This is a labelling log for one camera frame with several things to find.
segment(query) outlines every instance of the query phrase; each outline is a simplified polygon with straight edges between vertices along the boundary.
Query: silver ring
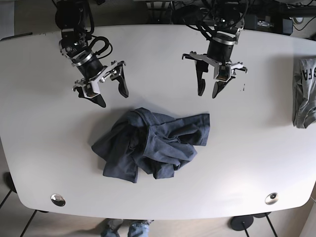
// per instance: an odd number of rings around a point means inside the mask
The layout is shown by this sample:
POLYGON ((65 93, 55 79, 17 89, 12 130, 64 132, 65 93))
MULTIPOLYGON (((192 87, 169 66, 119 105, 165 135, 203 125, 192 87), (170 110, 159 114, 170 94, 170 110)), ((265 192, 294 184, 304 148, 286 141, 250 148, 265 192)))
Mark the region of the silver ring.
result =
POLYGON ((235 44, 235 41, 227 41, 227 40, 216 38, 216 37, 214 37, 213 40, 215 40, 219 43, 226 44, 226 45, 234 45, 235 44))
POLYGON ((82 64, 86 63, 90 58, 92 58, 92 56, 93 56, 93 53, 91 52, 91 53, 89 53, 85 58, 83 58, 80 62, 74 63, 74 65, 75 65, 76 67, 79 67, 79 66, 81 66, 82 64))

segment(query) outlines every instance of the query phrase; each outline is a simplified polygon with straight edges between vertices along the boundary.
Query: person's leg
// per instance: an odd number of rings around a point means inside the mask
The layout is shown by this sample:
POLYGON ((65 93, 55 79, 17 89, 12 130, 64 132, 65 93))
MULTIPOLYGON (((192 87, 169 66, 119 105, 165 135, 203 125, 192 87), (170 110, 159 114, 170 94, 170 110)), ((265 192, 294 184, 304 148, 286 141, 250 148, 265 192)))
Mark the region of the person's leg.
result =
POLYGON ((129 226, 127 237, 148 237, 149 225, 152 221, 135 221, 129 226))
POLYGON ((105 229, 101 233, 101 237, 119 237, 118 231, 113 231, 111 229, 105 229))
POLYGON ((101 237, 119 237, 118 230, 122 223, 122 219, 109 219, 101 233, 101 237))

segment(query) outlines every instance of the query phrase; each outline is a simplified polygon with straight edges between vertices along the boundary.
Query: floor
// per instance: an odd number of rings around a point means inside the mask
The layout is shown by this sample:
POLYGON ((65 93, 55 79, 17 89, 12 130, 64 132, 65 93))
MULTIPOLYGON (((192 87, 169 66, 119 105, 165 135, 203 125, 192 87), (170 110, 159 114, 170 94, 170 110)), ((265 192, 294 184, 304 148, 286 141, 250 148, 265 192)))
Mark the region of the floor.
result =
MULTIPOLYGON (((102 6, 91 2, 96 26, 119 24, 146 24, 147 7, 143 2, 132 0, 107 0, 102 6)), ((51 0, 18 0, 15 2, 15 34, 34 34, 58 30, 54 23, 55 8, 51 0)), ((316 32, 316 20, 303 31, 294 31, 292 36, 306 38, 316 32)), ((0 143, 0 175, 8 172, 4 152, 0 143)), ((0 179, 0 200, 8 189, 0 179)), ((289 210, 276 211, 270 219, 279 237, 299 237, 305 224, 312 202, 289 210)), ((20 236, 33 210, 24 207, 18 196, 12 193, 0 210, 0 236, 20 236)), ((228 226, 230 217, 185 221, 154 221, 150 237, 244 237, 244 232, 234 232, 228 226)), ((102 230, 103 219, 87 218, 57 213, 37 213, 25 237, 94 237, 102 230)), ((126 236, 127 227, 120 229, 126 236)), ((249 228, 250 236, 272 237, 266 219, 255 219, 249 228)))

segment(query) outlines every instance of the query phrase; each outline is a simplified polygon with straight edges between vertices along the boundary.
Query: gray t-shirt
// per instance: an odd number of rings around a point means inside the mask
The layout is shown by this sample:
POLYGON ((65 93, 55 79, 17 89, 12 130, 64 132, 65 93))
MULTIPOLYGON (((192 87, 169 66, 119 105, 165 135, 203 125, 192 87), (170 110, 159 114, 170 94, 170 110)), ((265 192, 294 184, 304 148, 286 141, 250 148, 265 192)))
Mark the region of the gray t-shirt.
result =
POLYGON ((316 59, 299 59, 293 76, 293 125, 307 128, 316 121, 316 59))

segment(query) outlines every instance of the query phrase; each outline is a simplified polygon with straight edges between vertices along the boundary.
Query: jeans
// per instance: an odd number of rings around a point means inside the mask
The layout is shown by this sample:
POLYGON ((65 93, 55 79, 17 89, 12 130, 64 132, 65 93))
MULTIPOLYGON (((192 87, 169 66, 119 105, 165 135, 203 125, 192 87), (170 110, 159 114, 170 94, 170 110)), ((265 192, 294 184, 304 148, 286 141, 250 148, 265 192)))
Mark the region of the jeans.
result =
MULTIPOLYGON (((127 237, 148 237, 149 226, 133 223, 130 225, 127 237)), ((115 230, 106 229, 101 233, 101 237, 119 237, 119 234, 115 230)))

